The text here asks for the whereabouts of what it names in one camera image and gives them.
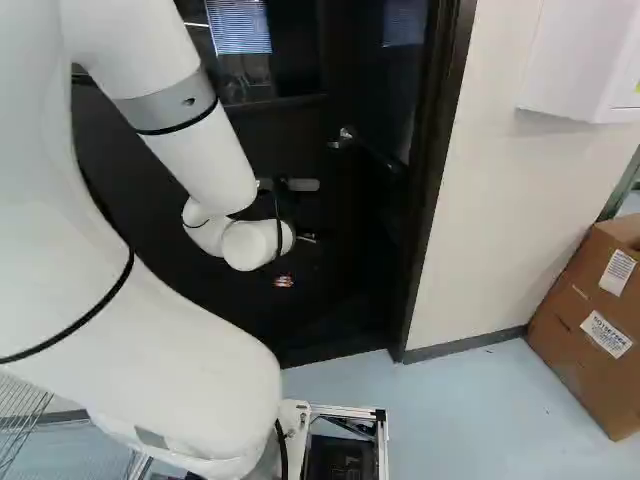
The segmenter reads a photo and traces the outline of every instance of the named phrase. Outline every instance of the door frame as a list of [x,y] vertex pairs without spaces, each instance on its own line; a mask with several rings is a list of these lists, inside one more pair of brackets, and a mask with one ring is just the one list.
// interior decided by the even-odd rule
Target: door frame
[[432,0],[427,11],[422,82],[409,156],[409,198],[393,305],[404,356],[453,130],[475,18],[476,0]]

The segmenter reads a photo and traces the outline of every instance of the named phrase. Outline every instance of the baseboard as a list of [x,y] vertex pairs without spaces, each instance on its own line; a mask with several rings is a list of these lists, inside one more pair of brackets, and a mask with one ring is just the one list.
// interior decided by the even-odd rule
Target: baseboard
[[422,362],[432,358],[443,357],[452,353],[464,352],[472,348],[484,347],[494,343],[506,342],[514,338],[524,336],[527,331],[526,325],[506,328],[497,332],[485,333],[476,337],[463,338],[454,342],[441,343],[431,345],[429,347],[417,348],[415,350],[407,350],[402,356],[402,363],[408,365],[410,363]]

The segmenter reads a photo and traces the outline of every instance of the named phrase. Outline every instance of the wire rack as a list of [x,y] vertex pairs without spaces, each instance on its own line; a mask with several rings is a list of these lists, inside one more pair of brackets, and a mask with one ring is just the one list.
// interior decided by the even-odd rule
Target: wire rack
[[0,480],[20,453],[53,395],[0,373]]

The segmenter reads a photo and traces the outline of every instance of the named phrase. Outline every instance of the wall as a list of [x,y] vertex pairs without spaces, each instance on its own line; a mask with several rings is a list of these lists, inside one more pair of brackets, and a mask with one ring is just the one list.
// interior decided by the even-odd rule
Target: wall
[[640,142],[516,111],[542,0],[478,0],[408,349],[528,322]]

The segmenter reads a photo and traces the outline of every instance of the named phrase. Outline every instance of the gray floor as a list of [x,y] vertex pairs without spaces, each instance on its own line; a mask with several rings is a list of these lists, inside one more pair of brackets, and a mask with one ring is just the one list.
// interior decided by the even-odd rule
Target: gray floor
[[392,480],[631,480],[611,442],[523,340],[402,366],[374,352],[287,370],[285,394],[390,414]]

